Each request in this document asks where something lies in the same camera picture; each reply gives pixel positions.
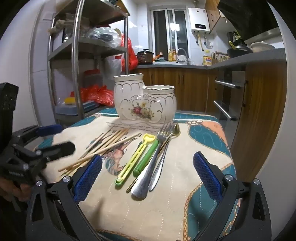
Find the teal fabric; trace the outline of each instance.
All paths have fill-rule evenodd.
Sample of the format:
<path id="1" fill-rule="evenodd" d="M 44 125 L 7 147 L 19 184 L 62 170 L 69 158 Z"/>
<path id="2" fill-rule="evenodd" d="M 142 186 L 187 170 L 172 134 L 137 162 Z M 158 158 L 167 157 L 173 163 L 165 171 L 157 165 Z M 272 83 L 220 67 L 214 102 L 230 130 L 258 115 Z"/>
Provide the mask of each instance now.
<path id="1" fill-rule="evenodd" d="M 107 108 L 100 111 L 101 115 L 104 116 L 112 116 L 117 117 L 117 112 L 115 108 Z M 81 120 L 74 125 L 70 127 L 75 126 L 83 126 L 86 124 L 91 123 L 93 120 L 95 120 L 96 116 L 90 116 L 88 118 L 85 118 L 84 120 Z M 179 123 L 186 123 L 190 120 L 210 120 L 210 121 L 218 121 L 213 116 L 206 116 L 206 115 L 192 115 L 192 114 L 184 114 L 184 113 L 176 113 L 175 118 L 177 122 Z M 225 155 L 229 156 L 231 158 L 230 151 L 227 147 L 227 145 L 223 142 L 223 140 L 213 131 L 210 129 L 202 126 L 202 125 L 195 125 L 189 127 L 189 135 L 198 143 L 201 143 L 202 145 L 205 145 L 209 148 L 212 148 L 214 150 L 217 150 L 219 152 L 224 153 Z M 38 147 L 48 147 L 51 146 L 53 142 L 53 137 L 47 139 L 42 144 L 40 144 Z M 236 177 L 234 166 L 231 165 L 223 170 L 224 174 L 231 174 L 234 177 Z M 225 225 L 224 231 L 229 232 L 231 226 L 229 226 L 226 230 L 226 227 L 228 226 L 229 222 L 232 221 L 235 217 L 235 207 L 237 205 L 237 202 L 234 205 L 233 211 L 230 214 L 230 217 Z M 188 215 L 188 236 L 191 237 L 191 240 L 198 234 L 198 232 L 204 227 L 207 220 L 209 219 L 210 215 L 212 214 L 213 210 L 215 209 L 217 203 L 213 201 L 210 196 L 208 195 L 205 187 L 201 185 L 200 188 L 198 188 L 195 193 L 193 194 L 192 198 L 189 201 L 187 215 Z M 114 241 L 130 241 L 129 239 L 116 235 L 116 234 L 110 234 L 106 232 L 101 232 L 102 235 L 105 237 L 114 240 Z"/>
<path id="2" fill-rule="evenodd" d="M 210 129 L 202 125 L 191 126 L 189 129 L 189 135 L 200 144 L 220 151 L 231 158 L 228 146 Z"/>
<path id="3" fill-rule="evenodd" d="M 234 177 L 236 176 L 233 165 L 227 167 L 222 172 L 223 174 L 231 174 Z M 229 222 L 233 221 L 235 218 L 235 208 L 237 202 L 238 200 L 236 200 L 234 204 L 234 207 L 232 209 L 227 223 L 225 224 L 223 232 L 229 233 L 231 229 L 231 226 L 229 226 L 228 228 L 227 226 L 229 225 Z M 216 206 L 217 202 L 210 198 L 204 185 L 197 189 L 196 192 L 193 194 L 191 200 L 189 201 L 187 210 L 188 236 L 191 237 L 191 240 L 204 227 Z"/>

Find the window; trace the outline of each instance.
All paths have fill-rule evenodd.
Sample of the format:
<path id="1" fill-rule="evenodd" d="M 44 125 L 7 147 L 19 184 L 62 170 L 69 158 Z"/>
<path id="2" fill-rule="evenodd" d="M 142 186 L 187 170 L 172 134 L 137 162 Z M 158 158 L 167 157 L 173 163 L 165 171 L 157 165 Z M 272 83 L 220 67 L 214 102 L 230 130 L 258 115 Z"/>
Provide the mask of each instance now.
<path id="1" fill-rule="evenodd" d="M 188 57 L 188 36 L 185 10 L 158 9 L 152 11 L 152 37 L 155 55 L 163 53 L 168 59 L 168 51 L 185 49 Z"/>

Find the double ceramic vase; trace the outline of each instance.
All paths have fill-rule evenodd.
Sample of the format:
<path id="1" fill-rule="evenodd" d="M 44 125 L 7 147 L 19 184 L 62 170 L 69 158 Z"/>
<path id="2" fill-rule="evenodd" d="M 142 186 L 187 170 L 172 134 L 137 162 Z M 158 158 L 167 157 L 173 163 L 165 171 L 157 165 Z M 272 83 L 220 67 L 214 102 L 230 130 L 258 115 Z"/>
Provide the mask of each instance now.
<path id="1" fill-rule="evenodd" d="M 174 86 L 145 86 L 143 74 L 115 76 L 114 80 L 114 104 L 123 123 L 161 126 L 174 119 L 177 109 Z"/>

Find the table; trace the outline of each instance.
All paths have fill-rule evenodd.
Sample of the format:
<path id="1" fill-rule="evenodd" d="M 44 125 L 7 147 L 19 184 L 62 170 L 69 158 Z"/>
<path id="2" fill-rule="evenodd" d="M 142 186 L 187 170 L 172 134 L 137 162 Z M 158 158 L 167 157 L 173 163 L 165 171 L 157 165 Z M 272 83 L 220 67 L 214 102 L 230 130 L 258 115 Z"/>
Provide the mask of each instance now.
<path id="1" fill-rule="evenodd" d="M 134 180 L 132 175 L 121 189 L 114 184 L 115 176 L 142 139 L 132 139 L 102 156 L 102 171 L 87 199 L 79 206 L 91 225 L 105 237 L 120 241 L 192 240 L 217 205 L 210 199 L 193 167 L 193 154 L 201 151 L 224 174 L 236 176 L 224 132 L 215 117 L 176 113 L 175 121 L 179 123 L 181 135 L 170 141 L 160 180 L 142 201 L 134 200 L 126 193 Z M 57 170 L 75 162 L 113 125 L 114 130 L 126 127 L 114 108 L 104 109 L 40 144 L 39 147 L 45 147 L 70 140 L 76 146 L 72 156 L 48 164 L 44 170 L 48 181 L 59 181 L 61 176 Z M 139 131 L 157 134 L 158 129 L 140 123 L 133 125 L 128 135 Z M 222 236 L 229 233 L 239 205 L 240 200 L 237 200 Z"/>

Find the yellow sponge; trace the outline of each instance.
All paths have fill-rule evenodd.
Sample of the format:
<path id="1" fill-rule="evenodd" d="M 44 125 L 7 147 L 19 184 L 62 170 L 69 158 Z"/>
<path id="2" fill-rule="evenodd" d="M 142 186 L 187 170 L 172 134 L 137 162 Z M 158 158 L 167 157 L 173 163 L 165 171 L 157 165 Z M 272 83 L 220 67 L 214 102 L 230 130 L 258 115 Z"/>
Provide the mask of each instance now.
<path id="1" fill-rule="evenodd" d="M 64 102 L 65 104 L 75 104 L 75 97 L 67 97 Z"/>

